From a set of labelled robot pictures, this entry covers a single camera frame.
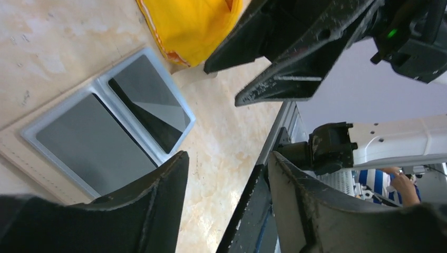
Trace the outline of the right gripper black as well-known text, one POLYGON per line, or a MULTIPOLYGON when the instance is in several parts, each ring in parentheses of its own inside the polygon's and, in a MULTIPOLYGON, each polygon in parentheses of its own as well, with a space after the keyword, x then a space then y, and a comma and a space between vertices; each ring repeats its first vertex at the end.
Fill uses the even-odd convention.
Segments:
POLYGON ((375 65, 426 84, 446 72, 446 1, 384 1, 365 35, 377 48, 375 65))

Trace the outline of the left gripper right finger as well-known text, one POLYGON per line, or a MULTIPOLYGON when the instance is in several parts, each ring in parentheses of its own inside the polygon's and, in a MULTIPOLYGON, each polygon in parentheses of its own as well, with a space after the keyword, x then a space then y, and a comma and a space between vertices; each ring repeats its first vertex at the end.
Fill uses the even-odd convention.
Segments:
POLYGON ((393 208, 344 194, 272 152, 268 174, 282 252, 446 252, 446 204, 393 208))

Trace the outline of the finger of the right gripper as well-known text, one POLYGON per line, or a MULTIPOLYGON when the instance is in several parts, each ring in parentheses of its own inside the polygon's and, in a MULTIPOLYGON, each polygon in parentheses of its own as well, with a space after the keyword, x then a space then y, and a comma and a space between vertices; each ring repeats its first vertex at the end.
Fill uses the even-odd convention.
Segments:
POLYGON ((330 1, 305 32, 235 96, 235 106, 309 100, 375 11, 375 1, 330 1))
POLYGON ((214 73, 266 57, 278 58, 300 33, 299 1, 251 1, 241 18, 205 62, 214 73))

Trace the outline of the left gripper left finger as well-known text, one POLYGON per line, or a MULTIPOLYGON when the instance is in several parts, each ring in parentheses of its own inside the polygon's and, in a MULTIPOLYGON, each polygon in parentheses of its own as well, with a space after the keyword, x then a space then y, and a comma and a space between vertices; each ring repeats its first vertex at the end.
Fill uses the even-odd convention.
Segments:
POLYGON ((1 196, 1 252, 175 252, 189 171, 179 151, 90 203, 1 196))

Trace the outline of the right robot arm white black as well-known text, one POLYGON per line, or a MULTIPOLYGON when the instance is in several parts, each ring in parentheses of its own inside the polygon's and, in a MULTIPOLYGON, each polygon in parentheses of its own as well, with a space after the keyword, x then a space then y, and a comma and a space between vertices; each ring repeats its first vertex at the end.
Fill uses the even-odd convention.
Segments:
MULTIPOLYGON (((340 55, 366 38, 377 48, 373 64, 430 83, 446 72, 446 1, 252 1, 204 71, 265 57, 270 66, 235 96, 235 106, 307 101, 340 55)), ((307 141, 278 145, 271 158, 317 175, 444 162, 446 115, 327 123, 307 141)))

